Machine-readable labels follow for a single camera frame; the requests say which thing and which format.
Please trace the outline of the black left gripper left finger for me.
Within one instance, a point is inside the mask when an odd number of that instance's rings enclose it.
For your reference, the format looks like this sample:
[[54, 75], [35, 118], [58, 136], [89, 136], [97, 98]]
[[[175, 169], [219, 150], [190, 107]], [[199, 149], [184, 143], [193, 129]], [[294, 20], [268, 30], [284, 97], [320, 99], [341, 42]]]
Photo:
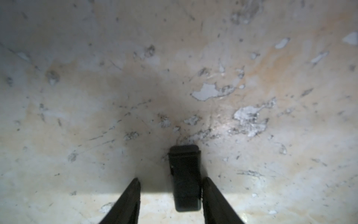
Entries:
[[141, 184], [134, 178], [100, 224], [137, 224], [140, 210]]

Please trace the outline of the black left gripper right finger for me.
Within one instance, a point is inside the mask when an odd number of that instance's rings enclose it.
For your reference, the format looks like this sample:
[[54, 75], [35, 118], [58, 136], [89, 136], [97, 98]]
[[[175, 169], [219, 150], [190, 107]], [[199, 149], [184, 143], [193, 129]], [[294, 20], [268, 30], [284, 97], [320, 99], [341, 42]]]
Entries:
[[202, 203], [206, 224], [244, 224], [209, 177], [203, 179]]

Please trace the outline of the black usb flash drive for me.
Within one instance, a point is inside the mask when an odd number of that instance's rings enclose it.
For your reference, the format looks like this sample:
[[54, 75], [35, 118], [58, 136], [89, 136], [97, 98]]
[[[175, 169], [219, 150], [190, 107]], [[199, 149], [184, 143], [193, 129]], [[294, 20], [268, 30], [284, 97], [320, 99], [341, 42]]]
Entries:
[[168, 154], [177, 212], [201, 209], [201, 151], [197, 145], [171, 147]]

